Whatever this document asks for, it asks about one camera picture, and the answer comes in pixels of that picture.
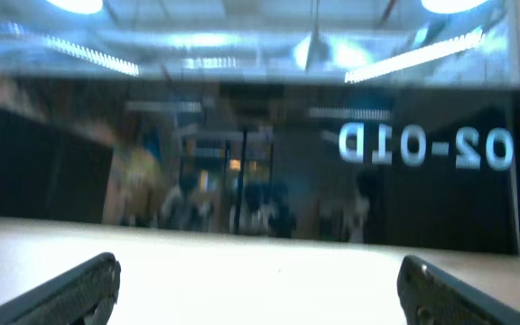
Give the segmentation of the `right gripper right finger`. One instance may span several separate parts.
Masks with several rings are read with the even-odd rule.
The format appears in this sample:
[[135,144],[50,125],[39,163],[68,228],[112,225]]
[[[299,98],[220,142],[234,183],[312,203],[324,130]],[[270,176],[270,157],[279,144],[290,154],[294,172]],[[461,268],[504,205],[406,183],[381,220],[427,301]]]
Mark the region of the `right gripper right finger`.
[[520,311],[418,256],[404,257],[396,287],[408,325],[520,325]]

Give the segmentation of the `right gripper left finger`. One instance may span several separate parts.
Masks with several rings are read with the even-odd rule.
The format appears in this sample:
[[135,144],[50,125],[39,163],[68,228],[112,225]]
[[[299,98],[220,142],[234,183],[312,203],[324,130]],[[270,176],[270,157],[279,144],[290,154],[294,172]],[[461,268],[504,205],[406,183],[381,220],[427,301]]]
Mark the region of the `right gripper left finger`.
[[121,265],[105,252],[0,305],[0,325],[107,325]]

